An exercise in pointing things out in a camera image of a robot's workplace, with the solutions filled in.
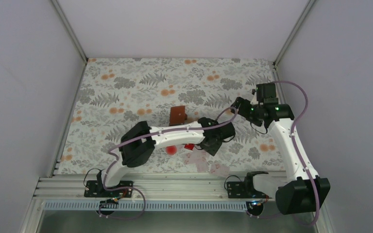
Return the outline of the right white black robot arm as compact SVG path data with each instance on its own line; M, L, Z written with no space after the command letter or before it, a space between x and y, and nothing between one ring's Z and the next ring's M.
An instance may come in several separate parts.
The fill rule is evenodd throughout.
M283 215L319 212L330 190L330 182L322 178L311 164L296 130L300 117L295 117L288 104L280 104L275 82L256 85L256 103L237 98L233 107L247 121L264 126L274 138L281 153L286 179L274 178L268 172L248 172L243 181L247 197L264 194L275 200Z

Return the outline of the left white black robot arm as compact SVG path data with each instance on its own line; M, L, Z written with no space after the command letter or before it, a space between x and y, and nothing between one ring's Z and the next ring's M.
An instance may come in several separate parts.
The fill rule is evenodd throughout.
M168 127L154 127L141 121L121 137L118 145L108 151L115 160L101 172L96 190L105 197L112 195L123 176L144 165L157 149L193 144L214 156L221 145L235 135L230 120L218 123L202 117L189 124Z

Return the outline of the brown leather card holder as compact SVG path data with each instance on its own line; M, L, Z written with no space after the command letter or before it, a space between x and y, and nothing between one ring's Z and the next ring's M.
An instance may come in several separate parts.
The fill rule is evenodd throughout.
M186 107L184 105L170 108L169 126L183 125L187 120Z

